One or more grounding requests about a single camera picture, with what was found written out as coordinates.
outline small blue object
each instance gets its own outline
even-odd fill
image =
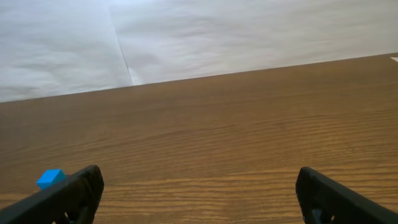
[[[36,184],[40,187],[40,189],[46,189],[47,187],[50,187],[51,185],[58,183],[65,178],[66,175],[61,169],[46,170]]]

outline blue cube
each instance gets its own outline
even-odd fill
[[[40,187],[40,189],[46,189],[47,187],[50,187],[51,185],[58,183],[65,178],[66,175],[61,169],[50,169],[44,172],[36,184]]]

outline tabletop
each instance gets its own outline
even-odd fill
[[[99,165],[95,223],[303,223],[316,169],[398,212],[398,54],[0,104],[0,208]]]

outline brown wooden surface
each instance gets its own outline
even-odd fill
[[[398,54],[0,104],[0,207],[102,170],[95,223],[302,223],[310,166],[398,212]]]

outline cube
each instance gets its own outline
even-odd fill
[[[46,189],[51,185],[60,182],[65,179],[66,175],[61,169],[49,169],[44,172],[41,178],[36,182],[40,189]]]

